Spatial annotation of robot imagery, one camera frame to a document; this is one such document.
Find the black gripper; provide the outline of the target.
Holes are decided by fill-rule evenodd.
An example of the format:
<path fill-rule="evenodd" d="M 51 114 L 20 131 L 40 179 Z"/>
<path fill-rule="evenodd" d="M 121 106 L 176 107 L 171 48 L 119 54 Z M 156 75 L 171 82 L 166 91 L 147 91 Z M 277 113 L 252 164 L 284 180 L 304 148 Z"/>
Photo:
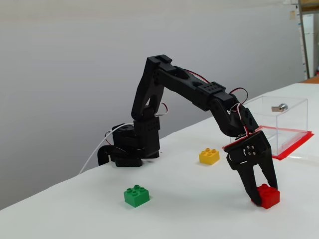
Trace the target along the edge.
<path fill-rule="evenodd" d="M 259 165 L 270 187 L 277 188 L 277 177 L 271 156 L 271 146 L 262 131 L 224 147 L 227 161 L 233 170 L 237 170 L 245 191 L 255 205 L 261 205 L 262 199 L 257 189 L 254 169 Z"/>

